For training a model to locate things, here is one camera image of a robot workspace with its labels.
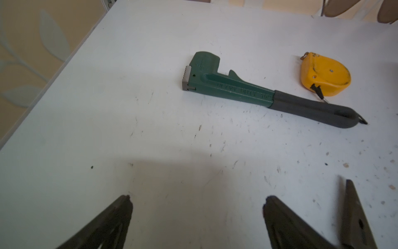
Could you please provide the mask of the yellow pliers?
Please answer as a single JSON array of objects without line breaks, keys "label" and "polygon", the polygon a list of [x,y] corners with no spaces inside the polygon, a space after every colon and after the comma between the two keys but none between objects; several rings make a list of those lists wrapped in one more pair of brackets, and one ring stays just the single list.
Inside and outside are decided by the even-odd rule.
[{"label": "yellow pliers", "polygon": [[344,249],[377,249],[370,223],[352,180],[346,181],[341,244]]}]

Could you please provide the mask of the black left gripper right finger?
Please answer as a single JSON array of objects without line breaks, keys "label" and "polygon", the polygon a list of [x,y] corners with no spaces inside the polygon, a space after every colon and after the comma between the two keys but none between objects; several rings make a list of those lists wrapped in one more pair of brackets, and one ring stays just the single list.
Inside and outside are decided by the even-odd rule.
[{"label": "black left gripper right finger", "polygon": [[274,249],[335,248],[276,196],[266,198],[262,213]]}]

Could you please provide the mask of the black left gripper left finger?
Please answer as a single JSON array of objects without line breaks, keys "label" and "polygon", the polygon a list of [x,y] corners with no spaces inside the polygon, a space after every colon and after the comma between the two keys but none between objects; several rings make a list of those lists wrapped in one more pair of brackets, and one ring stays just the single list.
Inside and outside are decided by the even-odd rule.
[{"label": "black left gripper left finger", "polygon": [[122,195],[59,249],[122,249],[133,213],[129,195]]}]

